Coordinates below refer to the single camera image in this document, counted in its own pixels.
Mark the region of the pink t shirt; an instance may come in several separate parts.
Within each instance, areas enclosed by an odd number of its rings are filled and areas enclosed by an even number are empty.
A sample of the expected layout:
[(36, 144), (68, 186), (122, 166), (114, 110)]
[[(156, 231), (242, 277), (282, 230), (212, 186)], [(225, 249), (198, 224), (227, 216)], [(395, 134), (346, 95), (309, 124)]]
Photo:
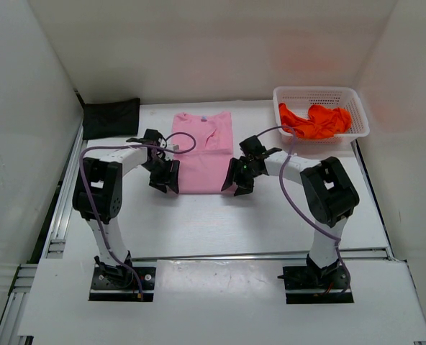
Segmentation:
[(232, 116), (223, 111), (214, 116), (197, 116), (187, 113), (173, 118), (172, 139), (180, 150), (192, 146), (190, 134), (196, 141), (195, 148), (175, 155), (180, 162), (178, 188), (180, 194), (220, 194), (229, 163), (234, 154)]

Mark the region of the black t shirt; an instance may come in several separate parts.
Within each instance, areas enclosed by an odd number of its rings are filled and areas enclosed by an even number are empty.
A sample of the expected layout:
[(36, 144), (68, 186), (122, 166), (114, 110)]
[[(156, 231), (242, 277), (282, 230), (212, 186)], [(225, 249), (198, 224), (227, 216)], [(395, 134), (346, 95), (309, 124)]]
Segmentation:
[(83, 140), (135, 136), (140, 123), (140, 99), (112, 103), (86, 103)]

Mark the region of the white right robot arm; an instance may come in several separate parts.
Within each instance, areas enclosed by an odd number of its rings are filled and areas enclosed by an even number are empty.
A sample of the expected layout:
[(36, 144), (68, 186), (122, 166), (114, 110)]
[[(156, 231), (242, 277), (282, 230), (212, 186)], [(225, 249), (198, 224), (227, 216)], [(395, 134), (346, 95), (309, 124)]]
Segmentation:
[[(347, 219), (360, 202), (341, 161), (336, 157), (313, 160), (277, 147), (266, 149), (256, 135), (243, 140), (239, 146), (242, 155), (230, 160), (222, 190), (234, 187), (235, 196), (247, 195), (253, 192), (257, 177), (277, 177), (290, 206), (314, 229), (306, 279), (317, 288), (326, 285), (332, 278), (331, 269), (340, 264), (339, 245)], [(303, 187), (311, 217), (291, 199), (285, 189), (286, 180)]]

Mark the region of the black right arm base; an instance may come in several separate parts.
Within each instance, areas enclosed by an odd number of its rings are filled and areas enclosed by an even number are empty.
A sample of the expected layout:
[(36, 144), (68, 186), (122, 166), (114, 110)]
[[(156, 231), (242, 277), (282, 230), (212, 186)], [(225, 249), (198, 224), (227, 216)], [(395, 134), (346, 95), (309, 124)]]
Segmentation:
[(305, 265), (282, 267), (277, 278), (284, 281), (287, 305), (354, 303), (350, 273), (338, 259), (319, 268), (307, 257)]

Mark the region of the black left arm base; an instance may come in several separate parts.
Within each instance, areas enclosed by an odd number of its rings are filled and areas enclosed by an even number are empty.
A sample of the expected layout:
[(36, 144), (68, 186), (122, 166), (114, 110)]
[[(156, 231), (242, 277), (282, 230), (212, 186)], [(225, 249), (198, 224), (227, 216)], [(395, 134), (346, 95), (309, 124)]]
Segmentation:
[(135, 276), (122, 266), (103, 263), (94, 257), (95, 267), (89, 290), (89, 301), (152, 302), (154, 298), (156, 267), (134, 267)]

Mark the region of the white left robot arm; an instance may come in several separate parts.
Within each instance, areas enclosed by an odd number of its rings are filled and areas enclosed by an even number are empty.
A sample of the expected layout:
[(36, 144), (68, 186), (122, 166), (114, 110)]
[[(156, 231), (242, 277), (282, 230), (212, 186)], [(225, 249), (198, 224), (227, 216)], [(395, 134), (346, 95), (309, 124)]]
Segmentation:
[(119, 288), (131, 284), (134, 274), (130, 251), (124, 245), (117, 216), (123, 202), (123, 177), (143, 167), (149, 186), (163, 193), (179, 193), (180, 162), (174, 159), (176, 147), (163, 135), (148, 129), (142, 138), (131, 138), (126, 145), (91, 147), (79, 158), (79, 175), (73, 193), (73, 208), (90, 226), (99, 256), (95, 261), (109, 270), (109, 279)]

